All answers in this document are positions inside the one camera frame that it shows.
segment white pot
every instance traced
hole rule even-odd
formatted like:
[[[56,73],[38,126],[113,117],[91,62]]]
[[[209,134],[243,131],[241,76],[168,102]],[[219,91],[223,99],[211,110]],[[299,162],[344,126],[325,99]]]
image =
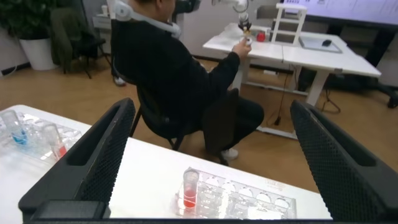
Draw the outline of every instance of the white pot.
[[[50,70],[58,67],[52,63],[50,39],[19,40],[19,42],[34,70]]]

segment white shelf rack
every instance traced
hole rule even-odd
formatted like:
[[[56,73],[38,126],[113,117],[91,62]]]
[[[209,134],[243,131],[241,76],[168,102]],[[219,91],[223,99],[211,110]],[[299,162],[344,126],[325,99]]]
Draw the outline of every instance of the white shelf rack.
[[[294,36],[293,45],[299,45],[300,44],[299,37],[301,34],[301,30],[303,28],[305,16],[307,15],[307,7],[301,6],[301,5],[296,5],[296,4],[278,3],[278,4],[276,4],[276,8],[278,9],[278,15],[277,15],[276,19],[274,19],[275,27],[273,30],[271,42],[273,42],[273,43],[276,42],[276,37],[278,34],[293,35]],[[296,19],[282,18],[282,15],[284,15],[284,12],[286,12],[286,11],[297,11],[297,18]],[[279,29],[280,23],[298,24],[297,30],[295,32],[287,31],[287,30],[280,30]]]

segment green leaves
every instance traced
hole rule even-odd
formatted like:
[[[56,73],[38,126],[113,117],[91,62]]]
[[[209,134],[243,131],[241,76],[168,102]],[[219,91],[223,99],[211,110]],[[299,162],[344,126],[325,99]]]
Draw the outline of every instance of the green leaves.
[[[20,39],[48,37],[57,0],[0,0],[0,26]]]

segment hand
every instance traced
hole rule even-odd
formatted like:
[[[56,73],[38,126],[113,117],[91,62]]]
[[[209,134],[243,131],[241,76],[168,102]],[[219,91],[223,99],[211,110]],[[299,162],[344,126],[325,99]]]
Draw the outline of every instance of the hand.
[[[232,48],[232,52],[235,52],[239,56],[241,62],[243,62],[246,59],[249,52],[251,51],[251,46],[247,45],[247,42],[248,39],[244,38],[242,41],[240,41]]]

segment white sneaker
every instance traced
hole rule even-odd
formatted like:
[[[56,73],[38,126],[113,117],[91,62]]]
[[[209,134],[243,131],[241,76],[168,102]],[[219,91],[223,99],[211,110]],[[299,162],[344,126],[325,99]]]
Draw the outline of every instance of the white sneaker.
[[[234,160],[238,157],[239,152],[236,149],[228,149],[228,150],[224,150],[221,152],[221,155],[224,157],[224,159],[226,160]]]
[[[125,86],[126,82],[119,78],[119,77],[113,77],[113,82],[117,85],[117,86]]]

